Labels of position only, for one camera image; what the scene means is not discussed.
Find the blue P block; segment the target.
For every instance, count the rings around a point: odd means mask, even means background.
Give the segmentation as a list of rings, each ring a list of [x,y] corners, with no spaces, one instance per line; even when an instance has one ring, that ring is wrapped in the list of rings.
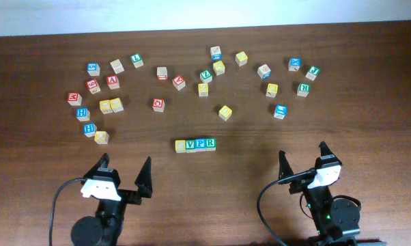
[[[197,152],[206,151],[206,139],[196,139],[195,140],[195,150]]]

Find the yellow C block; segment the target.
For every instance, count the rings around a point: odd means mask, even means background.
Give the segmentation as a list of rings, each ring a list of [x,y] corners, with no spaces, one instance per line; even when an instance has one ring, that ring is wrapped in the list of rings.
[[[176,153],[186,152],[186,141],[184,139],[175,140],[175,152]]]

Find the green V block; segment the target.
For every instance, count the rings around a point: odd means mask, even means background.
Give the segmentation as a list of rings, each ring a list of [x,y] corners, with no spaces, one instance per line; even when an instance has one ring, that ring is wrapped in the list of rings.
[[[187,139],[186,140],[186,153],[196,152],[195,140]]]

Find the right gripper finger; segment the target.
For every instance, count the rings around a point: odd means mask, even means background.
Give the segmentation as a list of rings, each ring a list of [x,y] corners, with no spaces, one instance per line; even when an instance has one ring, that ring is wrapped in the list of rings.
[[[283,150],[279,151],[279,181],[282,185],[290,183],[290,177],[294,175]]]
[[[328,145],[326,144],[325,141],[321,141],[319,144],[319,148],[320,148],[320,158],[321,159],[331,159],[331,158],[335,158],[335,155],[333,154],[333,152],[330,150],[330,148],[328,147]]]

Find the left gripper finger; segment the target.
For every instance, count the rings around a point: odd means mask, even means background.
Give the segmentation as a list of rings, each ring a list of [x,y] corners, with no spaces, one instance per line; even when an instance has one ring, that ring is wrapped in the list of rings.
[[[151,198],[153,194],[152,187],[152,159],[147,157],[141,168],[134,184],[138,187],[138,192],[141,197]]]
[[[84,178],[92,178],[99,168],[107,168],[109,165],[109,156],[104,153],[98,162],[83,176]]]

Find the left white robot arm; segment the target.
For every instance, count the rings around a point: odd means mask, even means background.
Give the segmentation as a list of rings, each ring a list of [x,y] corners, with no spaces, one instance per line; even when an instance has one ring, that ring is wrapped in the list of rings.
[[[116,246],[122,233],[124,213],[128,205],[141,205],[143,198],[151,198],[152,159],[147,157],[134,184],[137,190],[120,189],[118,171],[109,167],[109,156],[103,154],[98,162],[83,176],[82,196],[98,200],[94,216],[79,219],[71,229],[74,245]]]

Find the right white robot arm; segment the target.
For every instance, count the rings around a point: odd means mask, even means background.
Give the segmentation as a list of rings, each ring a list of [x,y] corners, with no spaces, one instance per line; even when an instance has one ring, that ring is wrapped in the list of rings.
[[[285,156],[279,152],[279,184],[289,185],[290,194],[306,200],[317,236],[310,245],[386,245],[380,240],[358,241],[361,202],[347,195],[333,196],[329,186],[339,180],[343,163],[325,142],[319,144],[320,156],[307,171],[295,174]]]

